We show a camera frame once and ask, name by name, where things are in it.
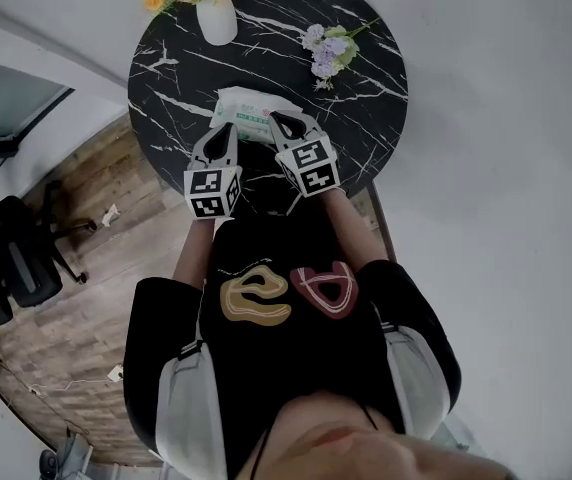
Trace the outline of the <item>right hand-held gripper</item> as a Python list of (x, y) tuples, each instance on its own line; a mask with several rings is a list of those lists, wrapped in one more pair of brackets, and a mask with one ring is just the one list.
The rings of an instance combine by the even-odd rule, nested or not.
[[(303, 197), (340, 186), (337, 155), (327, 135), (317, 138), (322, 129), (312, 116), (296, 111), (271, 112), (268, 124), (275, 146), (281, 151), (275, 160)], [(290, 148), (290, 142), (303, 140), (307, 141)]]

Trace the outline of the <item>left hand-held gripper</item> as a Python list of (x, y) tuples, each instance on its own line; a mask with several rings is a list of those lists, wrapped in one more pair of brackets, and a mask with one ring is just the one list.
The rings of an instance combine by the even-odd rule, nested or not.
[(241, 194), (241, 174), (236, 125), (212, 128), (194, 145), (184, 172), (184, 197), (193, 217), (230, 217)]

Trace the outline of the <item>white plastic bag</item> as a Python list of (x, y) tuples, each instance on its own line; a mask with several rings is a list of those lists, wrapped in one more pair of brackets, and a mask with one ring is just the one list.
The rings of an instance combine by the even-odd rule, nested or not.
[(209, 126), (233, 123), (240, 140), (273, 144), (268, 117), (281, 110), (301, 112), (302, 108), (281, 96), (239, 86), (221, 88)]

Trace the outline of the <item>person's right forearm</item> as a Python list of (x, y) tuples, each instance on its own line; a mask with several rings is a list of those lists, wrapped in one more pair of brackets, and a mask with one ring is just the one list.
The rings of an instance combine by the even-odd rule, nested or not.
[(395, 261), (385, 243), (378, 239), (359, 215), (346, 194), (333, 188), (320, 194), (320, 200), (330, 219), (346, 262), (355, 272), (374, 261)]

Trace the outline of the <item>person's left forearm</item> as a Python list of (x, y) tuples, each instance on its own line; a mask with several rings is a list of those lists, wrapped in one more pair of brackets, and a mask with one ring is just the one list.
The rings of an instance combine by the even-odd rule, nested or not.
[(203, 289), (214, 233), (214, 220), (192, 222), (172, 275), (174, 280)]

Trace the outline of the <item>round black marble table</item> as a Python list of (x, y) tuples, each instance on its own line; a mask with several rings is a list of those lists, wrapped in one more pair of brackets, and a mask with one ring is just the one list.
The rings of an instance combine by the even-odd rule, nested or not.
[[(408, 83), (402, 53), (384, 19), (365, 0), (233, 0), (238, 32), (210, 45), (193, 7), (157, 15), (135, 50), (128, 79), (130, 119), (148, 161), (181, 194), (190, 188), (193, 148), (210, 128), (228, 87), (286, 99), (312, 116), (337, 154), (341, 186), (355, 194), (391, 158), (404, 128)], [(355, 58), (314, 86), (301, 39), (313, 24), (355, 31)]]

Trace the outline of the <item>purple flower bunch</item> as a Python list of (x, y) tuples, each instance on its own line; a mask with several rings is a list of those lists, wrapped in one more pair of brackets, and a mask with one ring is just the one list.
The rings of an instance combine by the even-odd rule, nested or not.
[(315, 77), (315, 91), (333, 89), (332, 79), (347, 68), (360, 51), (355, 37), (379, 21), (380, 18), (376, 18), (353, 30), (341, 25), (312, 24), (300, 35), (302, 48), (311, 53), (310, 71)]

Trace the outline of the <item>white ribbed vase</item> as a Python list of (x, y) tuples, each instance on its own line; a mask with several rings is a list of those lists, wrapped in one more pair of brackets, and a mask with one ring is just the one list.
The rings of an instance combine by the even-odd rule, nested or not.
[(232, 0), (201, 0), (196, 15), (202, 35), (213, 46), (224, 46), (237, 36), (238, 26)]

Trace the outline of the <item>black framed window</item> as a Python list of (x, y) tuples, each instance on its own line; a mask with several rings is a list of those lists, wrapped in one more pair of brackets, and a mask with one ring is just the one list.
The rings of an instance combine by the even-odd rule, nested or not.
[(27, 135), (73, 92), (70, 87), (0, 66), (0, 159), (15, 156)]

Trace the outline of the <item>person's black graphic shirt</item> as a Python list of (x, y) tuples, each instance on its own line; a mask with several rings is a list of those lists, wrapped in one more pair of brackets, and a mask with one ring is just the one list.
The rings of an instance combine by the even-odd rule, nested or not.
[(351, 268), (317, 203), (225, 222), (200, 288), (161, 277), (135, 288), (127, 414), (140, 440), (184, 474), (235, 477), (301, 396), (343, 396), (427, 438), (460, 389), (446, 334), (404, 268)]

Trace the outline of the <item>black office chair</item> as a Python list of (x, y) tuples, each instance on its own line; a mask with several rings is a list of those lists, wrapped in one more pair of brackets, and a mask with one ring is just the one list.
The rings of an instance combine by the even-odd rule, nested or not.
[(57, 247), (57, 241), (71, 234), (97, 230), (85, 219), (65, 229), (54, 230), (52, 193), (61, 188), (59, 180), (46, 184), (40, 211), (33, 213), (18, 197), (0, 201), (0, 326), (13, 319), (10, 302), (21, 308), (38, 306), (57, 295), (63, 287), (59, 271), (77, 284), (88, 280), (75, 273)]

